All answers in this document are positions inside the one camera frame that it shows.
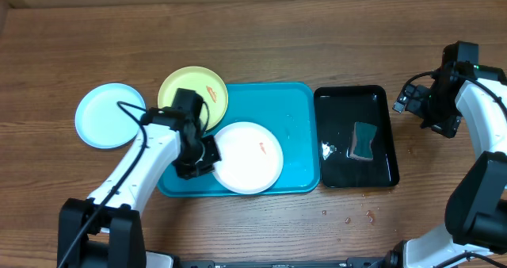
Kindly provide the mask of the pink white plate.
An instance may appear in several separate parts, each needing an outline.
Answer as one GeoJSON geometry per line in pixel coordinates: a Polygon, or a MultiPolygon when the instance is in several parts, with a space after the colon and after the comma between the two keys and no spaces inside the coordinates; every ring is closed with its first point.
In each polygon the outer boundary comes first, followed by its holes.
{"type": "Polygon", "coordinates": [[[215,134],[220,161],[213,176],[228,190],[256,194],[270,188],[280,177],[284,154],[278,139],[253,122],[234,122],[215,134]]]}

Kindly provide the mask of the green scrubbing sponge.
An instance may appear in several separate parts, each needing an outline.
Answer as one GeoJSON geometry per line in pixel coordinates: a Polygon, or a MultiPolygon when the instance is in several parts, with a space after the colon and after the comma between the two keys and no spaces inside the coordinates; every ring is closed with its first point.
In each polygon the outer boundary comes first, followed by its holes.
{"type": "Polygon", "coordinates": [[[377,127],[373,124],[356,122],[353,128],[353,137],[349,149],[349,157],[360,161],[372,161],[372,142],[375,139],[377,127]]]}

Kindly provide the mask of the light blue plate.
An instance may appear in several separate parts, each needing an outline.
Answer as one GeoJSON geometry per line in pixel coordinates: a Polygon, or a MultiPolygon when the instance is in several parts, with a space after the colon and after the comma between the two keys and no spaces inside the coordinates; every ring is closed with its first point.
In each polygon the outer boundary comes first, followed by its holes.
{"type": "Polygon", "coordinates": [[[99,149],[113,149],[136,136],[139,126],[121,110],[117,105],[119,101],[146,108],[142,95],[123,83],[98,86],[80,101],[74,125],[84,143],[99,149]]]}

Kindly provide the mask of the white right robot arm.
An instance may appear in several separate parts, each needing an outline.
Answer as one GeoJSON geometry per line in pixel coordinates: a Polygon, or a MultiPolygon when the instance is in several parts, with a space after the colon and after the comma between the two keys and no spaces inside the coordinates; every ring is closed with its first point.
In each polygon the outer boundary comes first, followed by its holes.
{"type": "Polygon", "coordinates": [[[466,122],[475,164],[456,187],[444,223],[423,236],[402,241],[376,267],[457,267],[506,252],[506,75],[496,67],[447,62],[427,74],[430,88],[407,80],[394,109],[418,115],[425,127],[450,119],[466,122]]]}

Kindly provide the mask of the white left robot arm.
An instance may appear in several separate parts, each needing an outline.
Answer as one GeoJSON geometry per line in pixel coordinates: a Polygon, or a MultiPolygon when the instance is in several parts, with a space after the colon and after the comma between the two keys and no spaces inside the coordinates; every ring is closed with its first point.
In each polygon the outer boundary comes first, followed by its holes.
{"type": "Polygon", "coordinates": [[[175,267],[177,257],[145,247],[141,215],[169,165],[183,179],[200,177],[219,161],[204,136],[200,106],[147,110],[139,134],[116,169],[85,200],[68,199],[59,212],[59,267],[175,267]]]}

